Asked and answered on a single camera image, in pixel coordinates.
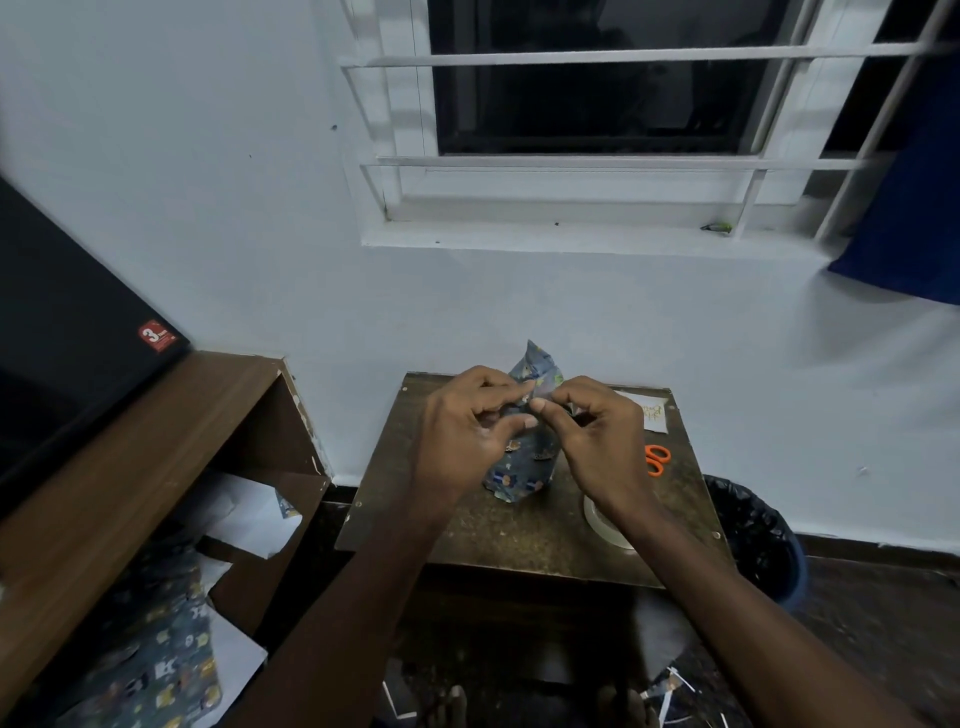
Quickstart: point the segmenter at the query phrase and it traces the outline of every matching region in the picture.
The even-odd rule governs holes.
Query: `patterned wrapping paper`
[[[547,397],[564,383],[564,375],[550,354],[532,341],[527,341],[527,353],[510,371],[510,376],[517,382],[533,379],[537,385],[521,401],[501,409],[503,417],[533,414],[529,400],[532,397]],[[503,457],[487,471],[483,484],[500,500],[516,503],[550,482],[557,467],[559,452],[560,440],[550,427],[541,422],[510,441]]]
[[[193,544],[146,544],[51,667],[11,725],[187,728],[219,705]]]

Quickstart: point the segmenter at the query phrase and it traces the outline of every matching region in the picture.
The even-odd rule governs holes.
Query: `scissors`
[[[648,445],[646,447],[647,465],[653,466],[649,471],[650,477],[660,477],[663,475],[663,466],[670,462],[670,450],[663,445]]]

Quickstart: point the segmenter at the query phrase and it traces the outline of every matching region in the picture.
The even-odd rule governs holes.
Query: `wrapped gift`
[[[534,414],[530,410],[530,399],[548,398],[553,390],[564,383],[564,375],[550,354],[532,341],[527,342],[527,353],[510,371],[510,376],[521,383],[533,379],[537,385],[521,401],[508,404],[500,410],[502,417]],[[507,444],[503,457],[487,471],[483,484],[501,500],[516,503],[546,487],[557,467],[559,453],[559,438],[550,427],[540,422]]]

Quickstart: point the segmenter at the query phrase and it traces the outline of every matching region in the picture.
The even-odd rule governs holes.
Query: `window sill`
[[[370,248],[434,248],[514,253],[678,255],[754,260],[827,262],[833,245],[799,233],[747,231],[739,240],[719,232],[670,227],[562,223],[397,222],[371,226],[362,244]]]

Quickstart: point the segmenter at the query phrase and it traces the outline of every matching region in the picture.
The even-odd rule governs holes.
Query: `sticker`
[[[151,319],[140,327],[140,338],[156,352],[162,352],[177,341],[177,335],[156,319]]]

